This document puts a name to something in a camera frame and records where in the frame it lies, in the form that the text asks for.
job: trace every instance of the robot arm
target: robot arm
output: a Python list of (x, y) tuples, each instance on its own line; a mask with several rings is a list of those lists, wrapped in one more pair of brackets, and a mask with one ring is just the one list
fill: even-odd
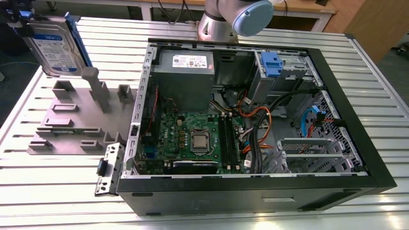
[(238, 34), (254, 36), (274, 17), (268, 0), (207, 0), (199, 25), (199, 38), (204, 41), (236, 42)]

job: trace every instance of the blue hard drive label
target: blue hard drive label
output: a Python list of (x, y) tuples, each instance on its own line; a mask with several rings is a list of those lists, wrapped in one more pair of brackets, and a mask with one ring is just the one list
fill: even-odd
[(79, 68), (74, 62), (70, 47), (62, 36), (35, 34), (32, 38), (50, 67), (62, 72), (78, 71)]

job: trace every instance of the red cable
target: red cable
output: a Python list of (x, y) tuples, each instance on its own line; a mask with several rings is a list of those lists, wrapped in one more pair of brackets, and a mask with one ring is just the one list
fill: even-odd
[(151, 115), (151, 121), (150, 121), (148, 129), (147, 129), (144, 135), (147, 135), (147, 133), (151, 131), (151, 125), (152, 125), (154, 116), (155, 116), (155, 112), (156, 112), (158, 98), (159, 98), (159, 92), (158, 92), (158, 87), (156, 87), (155, 105), (154, 105), (154, 110), (152, 110), (152, 115)]

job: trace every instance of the slotted metal table surface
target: slotted metal table surface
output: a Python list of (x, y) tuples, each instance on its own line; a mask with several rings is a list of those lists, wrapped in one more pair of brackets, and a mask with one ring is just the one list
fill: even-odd
[[(196, 27), (82, 18), (80, 35), (100, 80), (138, 88), (150, 37), (196, 39)], [(56, 80), (38, 70), (0, 129), (0, 226), (38, 229), (405, 229), (409, 226), (409, 110), (363, 48), (343, 34), (266, 29), (242, 43), (320, 48), (399, 187), (327, 211), (138, 217), (120, 197), (94, 196), (99, 156), (31, 156), (28, 143)]]

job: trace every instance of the sticker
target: sticker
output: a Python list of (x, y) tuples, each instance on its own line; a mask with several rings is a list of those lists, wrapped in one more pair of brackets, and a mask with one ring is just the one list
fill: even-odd
[(36, 34), (32, 38), (48, 65), (58, 71), (75, 72), (78, 66), (62, 36)]
[(244, 167), (251, 168), (252, 162), (250, 160), (244, 160)]
[(178, 68), (207, 68), (206, 56), (175, 55), (172, 67)]
[(247, 104), (251, 104), (251, 103), (252, 103), (252, 100), (251, 100), (248, 97), (244, 97), (243, 100), (244, 100), (244, 102), (246, 102)]

